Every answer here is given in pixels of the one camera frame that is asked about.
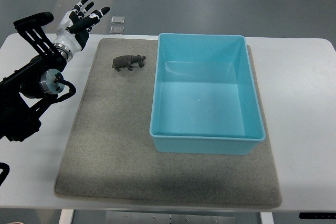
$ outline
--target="robotic arm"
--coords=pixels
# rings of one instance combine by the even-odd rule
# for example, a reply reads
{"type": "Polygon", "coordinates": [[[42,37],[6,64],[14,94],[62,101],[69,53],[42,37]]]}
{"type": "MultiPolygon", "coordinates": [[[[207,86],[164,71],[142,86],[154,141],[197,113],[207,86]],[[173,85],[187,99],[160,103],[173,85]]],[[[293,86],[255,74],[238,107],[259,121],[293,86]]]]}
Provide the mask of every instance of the robotic arm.
{"type": "Polygon", "coordinates": [[[104,7],[85,14],[93,6],[82,0],[68,11],[57,30],[57,38],[51,42],[42,30],[53,21],[51,13],[39,13],[14,22],[19,34],[38,52],[27,65],[14,71],[0,82],[0,139],[23,141],[39,131],[41,115],[54,103],[64,101],[76,93],[76,88],[64,80],[61,72],[76,52],[82,51],[89,33],[110,10],[104,7]],[[68,93],[58,97],[65,86],[68,93]],[[29,107],[21,97],[40,99],[29,107]]]}

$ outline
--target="blue plastic bin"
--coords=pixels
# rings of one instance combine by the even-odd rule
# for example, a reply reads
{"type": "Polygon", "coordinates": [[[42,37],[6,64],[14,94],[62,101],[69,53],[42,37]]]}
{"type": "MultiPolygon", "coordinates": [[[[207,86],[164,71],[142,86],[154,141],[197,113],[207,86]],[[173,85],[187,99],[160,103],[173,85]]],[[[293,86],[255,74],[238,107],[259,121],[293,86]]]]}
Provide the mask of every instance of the blue plastic bin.
{"type": "Polygon", "coordinates": [[[159,152],[244,155],[265,139],[243,36],[160,34],[157,56],[159,152]]]}

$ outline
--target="white table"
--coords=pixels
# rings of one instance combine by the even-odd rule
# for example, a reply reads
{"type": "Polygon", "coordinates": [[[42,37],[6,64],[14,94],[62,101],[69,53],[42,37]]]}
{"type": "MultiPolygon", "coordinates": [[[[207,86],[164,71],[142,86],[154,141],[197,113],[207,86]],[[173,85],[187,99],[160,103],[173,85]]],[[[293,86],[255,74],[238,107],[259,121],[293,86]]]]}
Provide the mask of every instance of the white table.
{"type": "MultiPolygon", "coordinates": [[[[50,40],[55,35],[49,34],[50,40]]],[[[52,105],[40,131],[23,142],[0,140],[0,162],[10,173],[0,187],[0,207],[228,211],[234,209],[116,205],[57,198],[54,182],[98,42],[102,38],[157,36],[90,35],[63,75],[74,97],[52,105]]],[[[283,202],[271,211],[336,211],[336,52],[324,39],[247,38],[255,62],[283,202]]],[[[37,55],[20,35],[0,49],[0,78],[37,55]]]]}

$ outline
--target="toy hippo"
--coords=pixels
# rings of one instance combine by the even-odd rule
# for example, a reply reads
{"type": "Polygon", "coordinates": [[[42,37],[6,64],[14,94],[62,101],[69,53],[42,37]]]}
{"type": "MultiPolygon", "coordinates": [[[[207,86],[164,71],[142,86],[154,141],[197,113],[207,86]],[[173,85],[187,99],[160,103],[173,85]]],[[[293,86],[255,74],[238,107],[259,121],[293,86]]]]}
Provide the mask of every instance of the toy hippo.
{"type": "Polygon", "coordinates": [[[115,68],[116,71],[120,72],[120,68],[127,68],[128,70],[132,71],[133,63],[139,63],[139,67],[142,68],[145,66],[145,63],[143,63],[143,60],[146,58],[146,56],[141,55],[123,55],[118,56],[113,59],[112,68],[115,68]]]}

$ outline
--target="gray felt mat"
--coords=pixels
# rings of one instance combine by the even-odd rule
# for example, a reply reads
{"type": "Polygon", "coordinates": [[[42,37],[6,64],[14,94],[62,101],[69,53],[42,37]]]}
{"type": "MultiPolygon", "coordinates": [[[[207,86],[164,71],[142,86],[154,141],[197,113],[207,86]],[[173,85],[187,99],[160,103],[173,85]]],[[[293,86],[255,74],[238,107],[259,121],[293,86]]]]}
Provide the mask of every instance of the gray felt mat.
{"type": "Polygon", "coordinates": [[[100,42],[55,194],[132,205],[279,206],[281,194],[268,133],[265,141],[244,156],[156,151],[149,125],[157,43],[100,42]],[[111,68],[114,57],[138,54],[146,56],[143,68],[135,65],[133,71],[122,68],[120,72],[111,68]]]}

